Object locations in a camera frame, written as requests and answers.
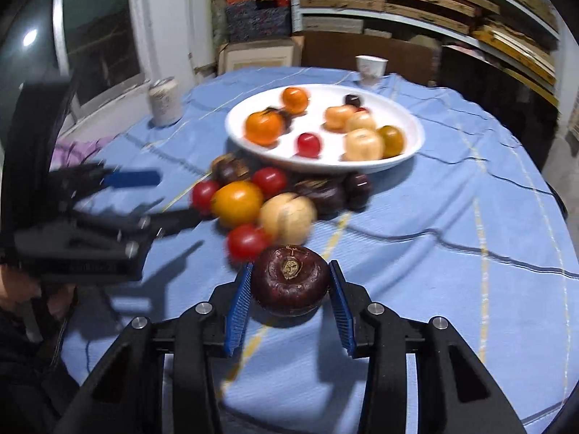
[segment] white plate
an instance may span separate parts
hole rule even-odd
[[[392,168],[414,155],[424,143],[424,129],[410,112],[394,101],[360,88],[337,85],[292,85],[301,86],[310,92],[310,105],[306,114],[293,120],[290,132],[282,135],[271,148],[261,147],[244,137],[245,119],[252,112],[263,111],[268,106],[281,107],[280,97],[284,89],[269,89],[247,98],[236,105],[225,119],[225,128],[231,140],[241,148],[270,162],[298,172],[341,174],[348,171],[375,173]],[[322,128],[324,111],[330,106],[343,104],[347,94],[358,95],[363,106],[370,109],[378,127],[393,125],[402,130],[405,146],[401,155],[376,161],[341,161],[344,153],[342,133],[328,132]],[[318,159],[298,157],[296,138],[303,132],[315,132],[322,139],[322,151]]]

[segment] table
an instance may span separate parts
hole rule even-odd
[[[145,118],[98,155],[158,168],[161,184],[103,191],[83,207],[139,214],[187,207],[192,184],[231,146],[224,119],[237,102],[278,86],[353,86],[356,78],[316,68],[244,69],[199,85],[183,98],[175,126],[155,129]],[[419,118],[426,142],[410,160],[372,175],[368,210],[319,221],[306,246],[338,259],[347,280],[401,316],[447,317],[528,432],[540,433],[579,378],[579,265],[554,197],[519,141],[457,92],[397,75],[376,91]],[[107,298],[86,292],[63,359],[82,382],[132,317],[174,318],[233,278],[214,222],[158,240],[141,282],[106,288]],[[367,361],[345,355],[330,306],[295,326],[264,321],[252,309],[241,358],[215,361],[226,432],[356,432]],[[408,367],[407,425],[416,432],[410,356]]]

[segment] metal bolt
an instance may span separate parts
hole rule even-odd
[[[445,330],[448,328],[448,320],[443,316],[435,316],[432,319],[432,324],[436,329]]]
[[[147,319],[144,316],[138,316],[136,318],[133,318],[131,321],[131,326],[135,330],[141,330],[147,326]]]
[[[384,313],[384,305],[382,305],[381,303],[372,302],[368,306],[368,311],[372,315],[381,315]]]
[[[141,219],[139,220],[139,228],[141,230],[147,228],[150,224],[151,224],[151,217],[149,217],[148,215],[141,217]]]
[[[127,258],[134,258],[137,256],[138,250],[139,244],[136,241],[129,241],[124,249],[124,253],[127,255]]]
[[[211,313],[211,310],[213,310],[213,305],[209,302],[201,302],[195,305],[195,311],[201,315],[207,315]]]

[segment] window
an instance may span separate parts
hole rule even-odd
[[[31,0],[21,10],[0,47],[2,145],[21,86],[48,70],[77,75],[77,120],[142,83],[128,0]]]

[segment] dark purple fruit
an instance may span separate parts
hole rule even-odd
[[[350,173],[343,182],[346,203],[350,210],[366,207],[372,194],[372,183],[363,173]]]
[[[245,181],[251,177],[251,174],[245,161],[228,153],[213,160],[213,163],[211,163],[211,176],[223,187],[234,181]]]
[[[331,277],[325,260],[303,246],[271,246],[254,263],[251,294],[277,316],[301,316],[316,309]]]
[[[319,217],[331,216],[346,208],[342,185],[331,179],[305,179],[295,185],[295,191],[314,203]]]
[[[276,108],[273,106],[269,106],[268,108],[266,108],[266,111],[277,112],[280,115],[280,117],[282,118],[282,120],[284,121],[284,133],[289,132],[289,130],[291,128],[291,124],[293,122],[293,115],[291,115],[285,109],[279,109],[279,108]]]
[[[354,107],[362,106],[362,98],[356,95],[346,95],[344,97],[344,104],[350,104]]]

